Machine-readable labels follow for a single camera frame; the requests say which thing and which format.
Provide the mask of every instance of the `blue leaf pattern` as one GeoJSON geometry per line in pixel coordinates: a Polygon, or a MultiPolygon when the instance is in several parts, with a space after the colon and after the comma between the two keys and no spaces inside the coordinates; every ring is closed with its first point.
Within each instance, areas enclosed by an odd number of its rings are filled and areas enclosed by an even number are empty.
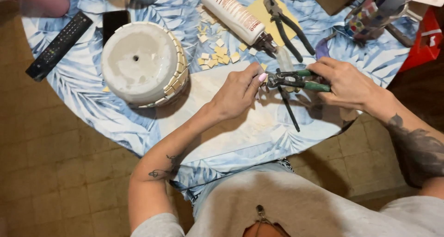
{"type": "MultiPolygon", "coordinates": [[[[247,6],[254,0],[238,0],[247,6]]],[[[378,40],[369,41],[364,47],[356,46],[343,30],[344,18],[351,10],[347,7],[335,16],[329,16],[315,0],[281,0],[299,20],[312,45],[330,35],[338,35],[329,41],[330,56],[355,65],[372,78],[375,83],[386,87],[396,75],[408,55],[408,49],[385,32],[378,40]]],[[[200,0],[158,0],[145,6],[136,0],[71,0],[69,12],[62,18],[38,18],[27,16],[31,11],[22,11],[25,32],[34,57],[37,57],[68,21],[80,10],[94,23],[77,44],[66,54],[47,81],[65,104],[83,121],[104,136],[114,140],[137,156],[156,144],[160,130],[155,109],[132,109],[112,93],[102,92],[106,86],[101,72],[102,16],[103,12],[127,9],[132,21],[150,21],[171,30],[181,41],[190,66],[190,73],[201,71],[197,57],[203,52],[212,52],[218,24],[209,25],[208,38],[201,43],[196,26],[201,20],[195,9],[200,0]]],[[[403,17],[393,23],[404,34],[414,39],[418,24],[403,17]]],[[[239,52],[241,60],[258,61],[268,65],[267,70],[278,67],[277,62],[264,52],[256,56],[237,49],[241,42],[229,31],[219,33],[229,49],[228,54],[239,52]]],[[[302,47],[298,38],[292,42],[304,57],[304,64],[298,64],[292,57],[296,69],[315,61],[302,47]]],[[[182,191],[185,198],[198,194],[202,184],[245,170],[251,166],[300,153],[321,140],[339,132],[343,121],[336,115],[337,108],[319,105],[315,96],[300,92],[291,94],[293,111],[304,134],[298,134],[285,107],[281,104],[276,112],[278,125],[272,130],[273,142],[262,143],[219,156],[182,164],[171,183],[182,191]]]]}

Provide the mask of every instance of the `person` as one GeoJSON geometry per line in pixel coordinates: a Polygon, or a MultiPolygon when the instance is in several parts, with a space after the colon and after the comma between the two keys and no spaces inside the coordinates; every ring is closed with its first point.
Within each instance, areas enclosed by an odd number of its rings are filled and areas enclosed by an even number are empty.
{"type": "MultiPolygon", "coordinates": [[[[371,211],[283,165],[266,163],[207,184],[197,198],[195,223],[186,236],[444,236],[444,135],[350,63],[323,57],[307,68],[330,81],[331,92],[319,93],[326,104],[374,116],[408,150],[414,165],[427,174],[419,195],[371,211]]],[[[165,178],[193,138],[250,108],[264,78],[257,63],[231,72],[209,103],[141,159],[128,192],[132,237],[184,236],[165,178]]]]}

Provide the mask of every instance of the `hand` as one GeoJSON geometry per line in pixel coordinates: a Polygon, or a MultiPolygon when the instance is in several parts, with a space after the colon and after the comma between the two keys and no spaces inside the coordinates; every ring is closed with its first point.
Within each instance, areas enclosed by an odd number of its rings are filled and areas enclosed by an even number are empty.
{"type": "Polygon", "coordinates": [[[254,101],[254,96],[265,78],[266,74],[257,62],[250,64],[243,71],[230,72],[221,89],[208,103],[212,112],[220,120],[241,115],[254,101]]]}
{"type": "Polygon", "coordinates": [[[352,64],[329,57],[322,57],[307,69],[330,81],[331,92],[319,92],[319,97],[329,105],[358,109],[369,114],[390,93],[379,87],[352,64]]]}

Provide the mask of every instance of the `zipper pull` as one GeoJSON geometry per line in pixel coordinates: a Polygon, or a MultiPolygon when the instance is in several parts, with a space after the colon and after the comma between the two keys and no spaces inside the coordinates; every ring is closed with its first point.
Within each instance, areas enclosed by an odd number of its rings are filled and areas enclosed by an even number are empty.
{"type": "Polygon", "coordinates": [[[265,210],[264,207],[262,205],[257,205],[256,206],[256,211],[258,212],[258,215],[260,217],[260,221],[265,220],[265,210]]]}

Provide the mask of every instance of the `forearm tattoo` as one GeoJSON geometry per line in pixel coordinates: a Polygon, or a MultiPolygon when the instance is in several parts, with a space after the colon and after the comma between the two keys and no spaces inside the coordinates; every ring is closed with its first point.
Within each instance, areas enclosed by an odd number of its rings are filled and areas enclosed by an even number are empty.
{"type": "Polygon", "coordinates": [[[167,177],[169,174],[171,174],[171,171],[173,170],[173,168],[176,166],[176,160],[177,160],[177,156],[169,156],[166,155],[166,157],[171,161],[171,166],[169,167],[168,170],[162,170],[162,169],[155,169],[151,172],[148,173],[149,176],[156,178],[156,180],[158,179],[162,179],[167,177]]]}
{"type": "Polygon", "coordinates": [[[444,176],[444,144],[426,136],[429,131],[418,128],[410,131],[403,127],[402,118],[396,114],[387,123],[392,139],[430,177],[444,176]]]}

